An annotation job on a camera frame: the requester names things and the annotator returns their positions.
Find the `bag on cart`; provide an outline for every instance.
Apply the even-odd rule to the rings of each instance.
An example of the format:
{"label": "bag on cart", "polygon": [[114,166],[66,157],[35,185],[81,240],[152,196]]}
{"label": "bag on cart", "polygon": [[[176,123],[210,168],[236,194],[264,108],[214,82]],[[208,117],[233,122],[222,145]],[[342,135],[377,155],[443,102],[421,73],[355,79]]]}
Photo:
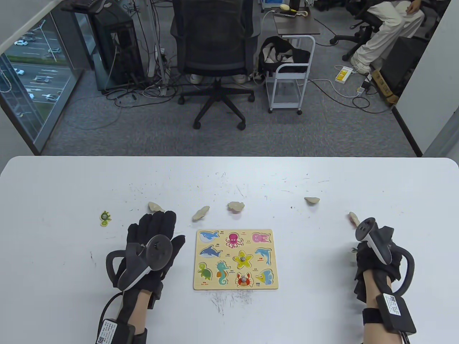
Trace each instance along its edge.
{"label": "bag on cart", "polygon": [[[279,36],[266,38],[258,55],[258,72],[275,73],[276,69],[285,63],[308,63],[310,52],[294,48],[287,40]],[[307,66],[283,67],[280,73],[304,73]]]}

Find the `white table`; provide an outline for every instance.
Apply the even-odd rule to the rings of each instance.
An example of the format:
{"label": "white table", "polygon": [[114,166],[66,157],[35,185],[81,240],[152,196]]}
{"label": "white table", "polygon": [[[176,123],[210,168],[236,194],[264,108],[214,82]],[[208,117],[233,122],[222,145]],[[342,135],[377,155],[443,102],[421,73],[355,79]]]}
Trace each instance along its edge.
{"label": "white table", "polygon": [[[307,195],[321,201],[310,207]],[[105,257],[124,247],[148,201],[174,210],[176,234],[187,236],[150,311],[149,344],[360,343],[349,211],[395,227],[416,259],[405,295],[412,342],[452,343],[458,197],[459,169],[447,159],[18,157],[0,177],[0,343],[94,343],[116,292]],[[226,209],[234,200],[246,204],[240,215]],[[279,289],[194,291],[196,231],[215,228],[271,228]]]}

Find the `gray carpet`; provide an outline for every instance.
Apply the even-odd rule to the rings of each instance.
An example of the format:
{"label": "gray carpet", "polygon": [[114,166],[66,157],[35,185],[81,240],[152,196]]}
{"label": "gray carpet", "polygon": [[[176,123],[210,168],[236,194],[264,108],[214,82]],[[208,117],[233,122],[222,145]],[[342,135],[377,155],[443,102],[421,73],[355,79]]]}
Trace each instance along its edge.
{"label": "gray carpet", "polygon": [[[258,12],[259,8],[256,5],[254,11]],[[173,56],[175,41],[168,33],[173,11],[170,8],[158,10],[161,45],[166,48],[168,56]],[[337,34],[353,33],[348,28],[355,21],[344,8],[314,11],[314,15]],[[317,42],[328,44],[333,35],[322,26],[320,30],[322,34],[317,36]],[[268,14],[259,44],[275,34],[274,21]],[[309,78],[334,79],[338,73],[334,65],[349,66],[342,62],[341,56],[351,47],[350,42],[340,42],[333,47],[316,46]],[[362,80],[362,76],[355,74],[345,85],[335,85],[341,93],[352,95]],[[337,95],[329,83],[317,83],[334,99],[352,106],[350,99]],[[371,102],[367,110],[387,109],[381,114],[344,107],[333,102],[312,83],[306,87],[302,116],[294,110],[275,110],[269,114],[265,87],[258,87],[255,97],[254,103],[248,103],[246,96],[232,97],[247,118],[244,131],[236,129],[239,120],[223,102],[215,103],[201,120],[201,129],[194,130],[191,127],[193,119],[205,98],[194,97],[188,99],[185,105],[178,105],[176,97],[164,104],[119,109],[112,101],[100,97],[94,73],[86,72],[43,154],[414,156],[392,112],[377,94],[366,96]],[[124,101],[126,103],[122,105],[127,106],[133,99],[126,98]],[[141,97],[135,105],[149,101]]]}

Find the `wooden puzzle board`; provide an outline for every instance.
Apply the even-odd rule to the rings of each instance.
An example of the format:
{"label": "wooden puzzle board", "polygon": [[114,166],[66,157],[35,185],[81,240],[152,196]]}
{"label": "wooden puzzle board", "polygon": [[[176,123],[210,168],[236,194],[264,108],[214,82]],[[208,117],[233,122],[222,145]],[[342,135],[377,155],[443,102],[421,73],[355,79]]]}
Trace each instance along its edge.
{"label": "wooden puzzle board", "polygon": [[272,230],[197,232],[195,290],[278,287]]}

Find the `qr code label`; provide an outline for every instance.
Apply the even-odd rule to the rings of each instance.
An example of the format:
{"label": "qr code label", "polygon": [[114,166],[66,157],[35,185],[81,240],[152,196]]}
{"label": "qr code label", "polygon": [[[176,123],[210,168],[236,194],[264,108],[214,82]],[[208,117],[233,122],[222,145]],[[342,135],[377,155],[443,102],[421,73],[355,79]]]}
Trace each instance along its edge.
{"label": "qr code label", "polygon": [[97,344],[111,344],[117,326],[115,322],[105,319],[99,337],[97,337]]}
{"label": "qr code label", "polygon": [[398,308],[397,299],[394,295],[383,294],[384,300],[386,301],[387,309],[390,314],[402,316],[400,309]]}

